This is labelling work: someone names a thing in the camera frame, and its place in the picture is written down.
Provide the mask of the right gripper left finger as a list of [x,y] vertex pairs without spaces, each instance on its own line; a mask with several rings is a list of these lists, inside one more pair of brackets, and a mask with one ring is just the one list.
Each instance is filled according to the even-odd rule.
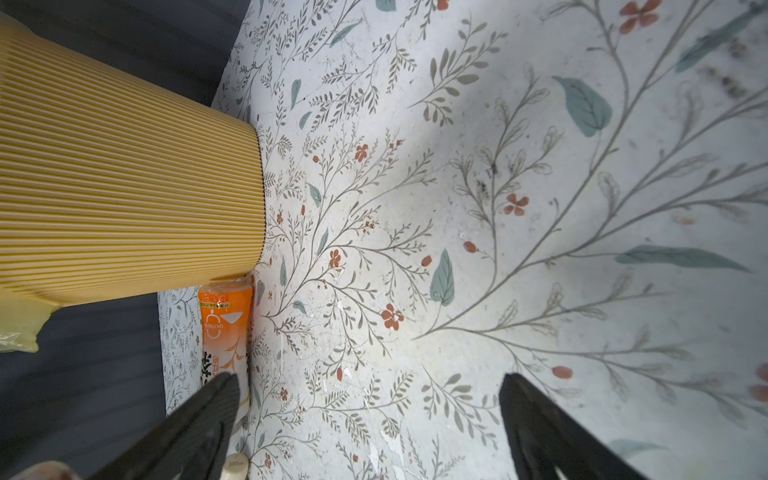
[[239,405],[235,374],[221,373],[94,479],[218,479]]

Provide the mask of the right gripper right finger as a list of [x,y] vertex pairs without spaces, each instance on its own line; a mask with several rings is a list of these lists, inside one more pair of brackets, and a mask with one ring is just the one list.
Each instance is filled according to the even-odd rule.
[[499,406],[519,479],[642,479],[520,374],[504,376]]

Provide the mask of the orange white label bottle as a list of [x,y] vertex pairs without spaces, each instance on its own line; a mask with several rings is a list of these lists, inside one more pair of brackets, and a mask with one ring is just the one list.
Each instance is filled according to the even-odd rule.
[[244,280],[212,282],[199,289],[198,300],[203,349],[201,381],[206,383],[218,374],[229,373],[237,377],[239,385],[237,413],[221,477],[245,479],[249,471],[244,422],[251,404],[248,345],[253,286]]

